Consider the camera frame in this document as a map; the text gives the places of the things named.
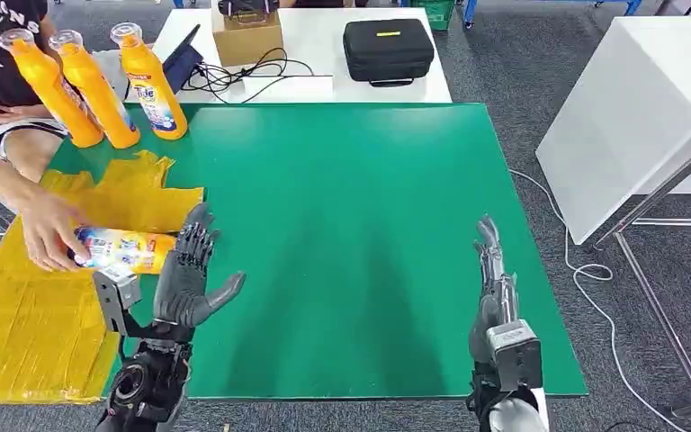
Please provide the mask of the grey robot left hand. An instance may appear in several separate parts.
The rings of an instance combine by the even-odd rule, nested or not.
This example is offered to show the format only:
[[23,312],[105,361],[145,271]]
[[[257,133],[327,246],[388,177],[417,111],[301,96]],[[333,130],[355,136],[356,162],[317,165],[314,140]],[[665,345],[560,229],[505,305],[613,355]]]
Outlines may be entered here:
[[188,213],[157,280],[153,320],[195,329],[242,289],[247,275],[236,272],[220,288],[207,291],[208,266],[220,234],[211,228],[212,221],[206,202],[197,204]]

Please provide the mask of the person's left hand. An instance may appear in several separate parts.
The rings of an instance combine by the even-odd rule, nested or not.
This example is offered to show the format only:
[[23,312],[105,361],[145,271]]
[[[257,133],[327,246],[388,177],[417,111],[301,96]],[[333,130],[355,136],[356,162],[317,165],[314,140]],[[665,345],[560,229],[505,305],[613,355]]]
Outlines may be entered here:
[[32,118],[51,118],[52,114],[43,104],[5,106],[0,104],[0,124]]

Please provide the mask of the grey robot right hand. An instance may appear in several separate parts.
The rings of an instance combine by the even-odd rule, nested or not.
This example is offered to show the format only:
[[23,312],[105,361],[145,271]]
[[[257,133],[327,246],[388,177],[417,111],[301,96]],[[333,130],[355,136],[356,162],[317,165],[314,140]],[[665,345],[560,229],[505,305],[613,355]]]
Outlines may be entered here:
[[494,220],[484,214],[476,225],[482,241],[473,245],[479,254],[481,288],[479,307],[469,333],[469,351],[477,363],[491,362],[491,348],[486,333],[505,322],[514,313],[515,279],[505,270],[503,250]]

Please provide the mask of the person's right hand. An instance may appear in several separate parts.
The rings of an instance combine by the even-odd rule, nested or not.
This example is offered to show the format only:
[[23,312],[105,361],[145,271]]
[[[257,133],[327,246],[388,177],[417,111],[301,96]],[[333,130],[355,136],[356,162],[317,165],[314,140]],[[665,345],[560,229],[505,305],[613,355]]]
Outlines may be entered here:
[[75,229],[86,222],[78,208],[40,186],[28,188],[15,202],[22,218],[23,236],[31,261],[47,271],[75,271],[70,250],[83,261],[90,258]]

